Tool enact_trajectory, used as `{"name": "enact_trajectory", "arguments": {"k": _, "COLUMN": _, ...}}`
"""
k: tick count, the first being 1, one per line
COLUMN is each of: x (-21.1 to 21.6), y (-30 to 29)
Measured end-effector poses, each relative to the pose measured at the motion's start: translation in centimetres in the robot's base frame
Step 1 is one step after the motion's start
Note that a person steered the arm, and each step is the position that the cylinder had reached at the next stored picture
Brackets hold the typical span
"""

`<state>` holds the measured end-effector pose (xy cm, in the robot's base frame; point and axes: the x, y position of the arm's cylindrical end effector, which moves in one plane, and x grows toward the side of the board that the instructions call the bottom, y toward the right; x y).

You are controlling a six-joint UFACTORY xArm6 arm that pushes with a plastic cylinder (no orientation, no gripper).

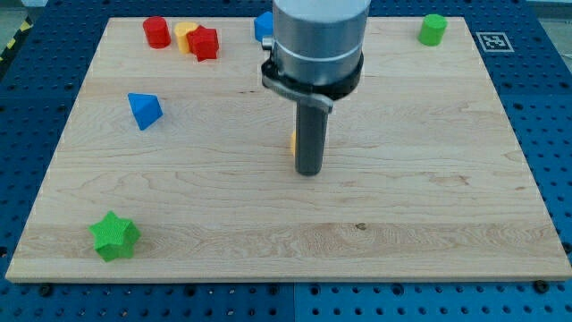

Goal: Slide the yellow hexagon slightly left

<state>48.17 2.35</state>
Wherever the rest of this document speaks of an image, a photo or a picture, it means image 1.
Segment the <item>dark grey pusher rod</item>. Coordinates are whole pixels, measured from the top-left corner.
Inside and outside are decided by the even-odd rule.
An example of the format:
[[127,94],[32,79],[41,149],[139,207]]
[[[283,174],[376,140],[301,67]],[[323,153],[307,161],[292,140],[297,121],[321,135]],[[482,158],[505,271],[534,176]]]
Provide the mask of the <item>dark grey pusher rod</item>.
[[313,176],[321,171],[328,114],[320,109],[297,103],[295,169]]

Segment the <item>black wrist clamp mount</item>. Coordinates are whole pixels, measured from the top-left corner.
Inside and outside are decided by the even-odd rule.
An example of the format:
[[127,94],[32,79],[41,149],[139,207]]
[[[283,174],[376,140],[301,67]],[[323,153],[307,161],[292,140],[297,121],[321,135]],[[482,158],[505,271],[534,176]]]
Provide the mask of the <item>black wrist clamp mount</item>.
[[276,63],[269,58],[261,65],[262,85],[281,97],[323,113],[330,113],[335,100],[346,97],[358,86],[363,64],[364,55],[361,54],[357,67],[348,76],[334,83],[318,86],[279,74]]

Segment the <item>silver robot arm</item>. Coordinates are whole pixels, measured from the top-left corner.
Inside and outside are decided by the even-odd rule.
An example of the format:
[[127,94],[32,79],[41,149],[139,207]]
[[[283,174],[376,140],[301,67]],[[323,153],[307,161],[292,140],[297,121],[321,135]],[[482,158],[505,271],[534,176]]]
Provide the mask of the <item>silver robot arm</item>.
[[296,103],[295,169],[321,171],[334,102],[358,85],[370,0],[275,0],[262,84]]

